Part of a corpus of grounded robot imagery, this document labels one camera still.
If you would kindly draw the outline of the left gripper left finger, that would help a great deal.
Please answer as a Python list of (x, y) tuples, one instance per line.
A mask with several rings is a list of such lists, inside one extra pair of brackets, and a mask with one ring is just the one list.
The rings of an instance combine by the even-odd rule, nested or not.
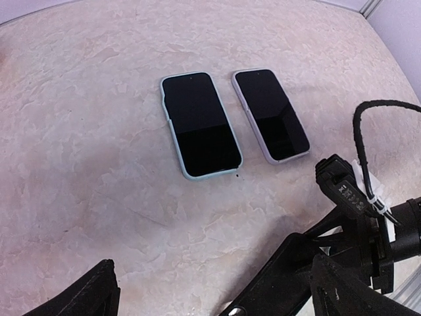
[(117, 315), (119, 301), (114, 261), (104, 259), (27, 315)]

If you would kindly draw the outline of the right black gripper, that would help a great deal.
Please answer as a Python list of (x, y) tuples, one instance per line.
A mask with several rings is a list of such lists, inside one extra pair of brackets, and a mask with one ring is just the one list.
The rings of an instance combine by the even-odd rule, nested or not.
[(292, 233), (220, 315), (296, 315), (311, 296), (310, 274), (323, 248), (330, 259), (382, 294), (394, 287), (394, 260), (383, 219), (330, 213), (304, 233)]

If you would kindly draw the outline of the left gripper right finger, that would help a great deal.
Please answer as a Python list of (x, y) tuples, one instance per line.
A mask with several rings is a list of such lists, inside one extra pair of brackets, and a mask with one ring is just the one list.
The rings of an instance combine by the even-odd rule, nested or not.
[(310, 290), (315, 315), (417, 315), (369, 288), (325, 255), (312, 261)]

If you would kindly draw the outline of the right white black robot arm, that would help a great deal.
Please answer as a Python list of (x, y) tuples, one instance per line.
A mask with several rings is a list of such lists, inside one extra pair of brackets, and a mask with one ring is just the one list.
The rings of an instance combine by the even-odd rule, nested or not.
[(350, 219), (336, 207), (308, 231), (290, 234), (224, 315), (410, 315), (388, 298), (394, 264), (420, 254), (420, 200), (395, 206), (389, 241), (383, 219)]

